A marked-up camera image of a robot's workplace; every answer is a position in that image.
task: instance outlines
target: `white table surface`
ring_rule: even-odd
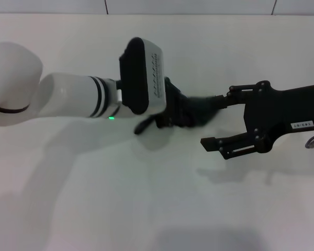
[[[119,79],[135,36],[162,48],[187,95],[314,84],[314,17],[0,14],[0,41],[39,55],[44,75]],[[0,251],[314,251],[312,132],[225,161],[200,138],[245,132],[242,106],[196,130],[137,137],[138,121],[0,128]]]

